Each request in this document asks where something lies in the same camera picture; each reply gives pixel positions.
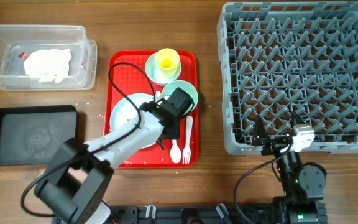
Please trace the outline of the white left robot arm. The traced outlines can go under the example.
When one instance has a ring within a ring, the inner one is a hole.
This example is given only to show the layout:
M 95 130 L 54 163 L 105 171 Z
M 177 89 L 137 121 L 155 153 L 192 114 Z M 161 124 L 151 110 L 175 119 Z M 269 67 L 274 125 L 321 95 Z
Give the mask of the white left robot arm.
M 192 100 L 175 96 L 143 103 L 120 128 L 92 141 L 64 142 L 31 188 L 63 223 L 106 223 L 111 215 L 103 196 L 114 170 L 140 149 L 177 139 Z

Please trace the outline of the yellow plastic cup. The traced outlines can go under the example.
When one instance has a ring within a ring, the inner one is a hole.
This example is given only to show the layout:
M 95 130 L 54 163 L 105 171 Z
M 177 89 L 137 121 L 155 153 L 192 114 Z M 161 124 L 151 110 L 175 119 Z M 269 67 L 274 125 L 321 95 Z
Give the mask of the yellow plastic cup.
M 155 64 L 157 70 L 167 78 L 175 75 L 178 65 L 180 63 L 180 56 L 178 52 L 171 48 L 164 48 L 157 52 L 155 56 Z

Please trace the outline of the grey dishwasher rack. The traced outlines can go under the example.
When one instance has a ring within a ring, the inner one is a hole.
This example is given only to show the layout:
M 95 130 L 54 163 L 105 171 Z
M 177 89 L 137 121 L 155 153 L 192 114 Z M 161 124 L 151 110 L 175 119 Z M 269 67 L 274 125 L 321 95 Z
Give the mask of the grey dishwasher rack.
M 258 154 L 258 118 L 272 138 L 296 113 L 311 151 L 358 153 L 358 1 L 228 2 L 217 24 L 224 147 Z

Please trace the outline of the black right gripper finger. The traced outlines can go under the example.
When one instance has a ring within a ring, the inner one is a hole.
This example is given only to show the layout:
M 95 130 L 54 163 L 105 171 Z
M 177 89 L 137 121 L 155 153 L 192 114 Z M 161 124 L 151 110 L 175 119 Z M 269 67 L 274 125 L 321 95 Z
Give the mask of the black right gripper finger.
M 268 134 L 265 130 L 265 126 L 263 124 L 263 120 L 260 115 L 257 116 L 254 129 L 255 129 L 255 134 L 254 134 L 255 138 L 267 138 L 268 137 Z
M 298 114 L 295 111 L 291 112 L 291 126 L 294 128 L 296 125 L 303 124 L 303 120 L 298 116 Z

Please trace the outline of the small light blue saucer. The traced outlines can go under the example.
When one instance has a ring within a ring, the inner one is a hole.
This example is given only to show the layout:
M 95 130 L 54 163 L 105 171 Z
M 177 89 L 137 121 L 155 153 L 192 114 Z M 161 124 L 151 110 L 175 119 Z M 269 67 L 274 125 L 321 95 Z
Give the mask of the small light blue saucer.
M 155 57 L 157 53 L 152 54 L 145 63 L 145 72 L 148 75 L 148 77 L 157 85 L 165 86 L 173 81 L 175 81 L 181 74 L 181 62 L 178 64 L 178 68 L 172 77 L 165 77 L 163 76 L 158 66 L 156 66 L 155 63 Z

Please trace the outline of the light green bowl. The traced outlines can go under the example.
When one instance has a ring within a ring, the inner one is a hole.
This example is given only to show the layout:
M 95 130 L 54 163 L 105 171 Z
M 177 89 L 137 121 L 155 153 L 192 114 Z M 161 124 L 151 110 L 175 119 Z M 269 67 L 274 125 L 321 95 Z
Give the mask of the light green bowl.
M 187 92 L 192 97 L 194 105 L 192 106 L 192 109 L 188 108 L 186 113 L 188 113 L 189 111 L 193 111 L 196 108 L 197 104 L 198 104 L 198 92 L 197 92 L 197 89 L 191 83 L 189 83 L 187 81 L 175 80 L 175 81 L 167 84 L 163 88 L 161 94 L 167 100 L 169 98 L 169 96 L 173 93 L 173 91 L 176 88 L 181 88 L 182 90 Z

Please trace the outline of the black waste tray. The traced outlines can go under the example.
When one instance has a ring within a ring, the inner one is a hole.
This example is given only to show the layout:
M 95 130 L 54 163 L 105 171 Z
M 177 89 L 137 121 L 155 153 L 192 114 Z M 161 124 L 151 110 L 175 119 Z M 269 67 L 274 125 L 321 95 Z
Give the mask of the black waste tray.
M 0 108 L 0 166 L 49 163 L 76 127 L 72 105 Z

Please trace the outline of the red plastic tray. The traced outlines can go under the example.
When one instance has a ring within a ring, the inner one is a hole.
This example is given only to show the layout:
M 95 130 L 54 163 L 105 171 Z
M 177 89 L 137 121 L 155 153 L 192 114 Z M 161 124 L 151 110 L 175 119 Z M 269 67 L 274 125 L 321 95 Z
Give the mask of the red plastic tray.
M 198 72 L 196 57 L 187 50 L 178 50 L 181 62 L 181 74 L 177 80 L 184 80 L 191 83 L 198 91 Z M 110 58 L 110 65 L 119 62 L 129 62 L 137 65 L 145 71 L 145 63 L 147 59 L 156 50 L 121 50 L 116 52 Z M 122 90 L 126 95 L 134 93 L 146 93 L 152 95 L 150 85 L 154 87 L 155 91 L 162 92 L 165 86 L 155 84 L 152 80 L 148 82 L 145 77 L 133 67 L 128 65 L 120 65 L 112 71 L 111 78 L 113 82 Z M 114 106 L 123 99 L 111 83 L 108 83 L 107 97 L 106 97 L 106 110 L 104 115 L 104 134 L 111 132 L 110 130 L 110 115 Z M 170 158 L 170 149 L 172 147 L 171 140 L 163 140 L 162 149 L 158 144 L 153 144 L 149 147 L 139 150 L 133 156 L 125 160 L 118 168 L 119 169 L 184 169 L 192 166 L 199 156 L 199 111 L 195 108 L 190 116 L 193 117 L 193 127 L 191 132 L 190 149 L 191 159 L 188 165 L 182 162 L 177 164 L 173 163 Z

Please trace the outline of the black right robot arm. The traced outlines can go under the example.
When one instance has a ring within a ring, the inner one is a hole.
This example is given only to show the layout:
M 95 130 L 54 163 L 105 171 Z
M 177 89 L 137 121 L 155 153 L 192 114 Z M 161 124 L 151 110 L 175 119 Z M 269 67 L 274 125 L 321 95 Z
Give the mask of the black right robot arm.
M 290 127 L 292 132 L 286 136 L 272 138 L 265 130 L 262 118 L 257 117 L 253 146 L 262 146 L 261 155 L 275 156 L 284 196 L 274 197 L 267 205 L 257 205 L 257 223 L 327 223 L 325 205 L 319 203 L 324 198 L 326 169 L 315 163 L 303 163 L 300 151 L 311 146 L 315 139 L 314 129 L 303 122 L 293 112 Z

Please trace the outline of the white plastic fork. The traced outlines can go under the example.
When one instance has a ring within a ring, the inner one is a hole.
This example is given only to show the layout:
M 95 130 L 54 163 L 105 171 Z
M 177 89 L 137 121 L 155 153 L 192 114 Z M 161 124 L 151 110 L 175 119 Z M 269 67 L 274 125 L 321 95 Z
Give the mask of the white plastic fork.
M 183 149 L 182 154 L 182 163 L 184 165 L 188 165 L 191 159 L 191 149 L 190 149 L 190 140 L 191 140 L 191 132 L 193 127 L 193 117 L 186 117 L 186 140 L 185 140 L 185 148 Z

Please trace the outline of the white napkin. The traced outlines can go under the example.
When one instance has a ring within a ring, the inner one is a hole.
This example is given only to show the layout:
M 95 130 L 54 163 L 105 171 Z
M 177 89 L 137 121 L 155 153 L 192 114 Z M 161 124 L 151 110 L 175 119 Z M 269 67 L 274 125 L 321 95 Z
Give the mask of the white napkin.
M 60 83 L 69 76 L 70 49 L 38 50 L 24 60 L 25 74 L 40 83 Z

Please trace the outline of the large light blue plate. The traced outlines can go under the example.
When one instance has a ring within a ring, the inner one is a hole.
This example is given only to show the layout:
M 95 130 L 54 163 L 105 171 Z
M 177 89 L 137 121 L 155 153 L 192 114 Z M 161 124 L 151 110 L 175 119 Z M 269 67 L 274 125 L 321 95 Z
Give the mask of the large light blue plate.
M 140 109 L 141 104 L 153 101 L 152 95 L 146 93 L 134 93 L 128 96 L 128 98 Z M 110 130 L 115 131 L 125 126 L 133 118 L 137 118 L 138 114 L 133 105 L 125 98 L 119 100 L 114 106 L 110 115 Z

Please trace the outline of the clear plastic bin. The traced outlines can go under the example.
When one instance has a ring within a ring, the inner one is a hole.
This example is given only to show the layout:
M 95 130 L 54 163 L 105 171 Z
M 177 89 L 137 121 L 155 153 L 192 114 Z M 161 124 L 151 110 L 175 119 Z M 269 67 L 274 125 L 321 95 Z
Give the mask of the clear plastic bin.
M 42 82 L 25 74 L 22 52 L 70 49 L 69 76 Z M 0 24 L 0 89 L 6 91 L 89 90 L 96 79 L 98 50 L 83 26 Z

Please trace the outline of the white plastic spoon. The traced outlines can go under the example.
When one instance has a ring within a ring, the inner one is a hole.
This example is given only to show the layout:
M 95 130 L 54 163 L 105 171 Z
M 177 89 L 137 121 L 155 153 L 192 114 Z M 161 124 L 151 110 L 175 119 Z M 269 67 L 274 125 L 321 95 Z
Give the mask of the white plastic spoon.
M 178 147 L 177 140 L 172 140 L 172 148 L 170 150 L 170 158 L 173 163 L 177 164 L 181 161 L 181 150 Z

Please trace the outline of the red snack wrapper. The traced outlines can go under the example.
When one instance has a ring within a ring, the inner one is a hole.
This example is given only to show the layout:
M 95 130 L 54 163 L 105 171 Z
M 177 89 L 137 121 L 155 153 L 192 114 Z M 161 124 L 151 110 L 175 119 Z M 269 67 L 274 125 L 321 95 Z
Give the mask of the red snack wrapper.
M 30 54 L 25 53 L 25 52 L 22 52 L 22 53 L 19 55 L 19 58 L 22 58 L 22 59 L 26 60 L 29 56 L 30 56 Z

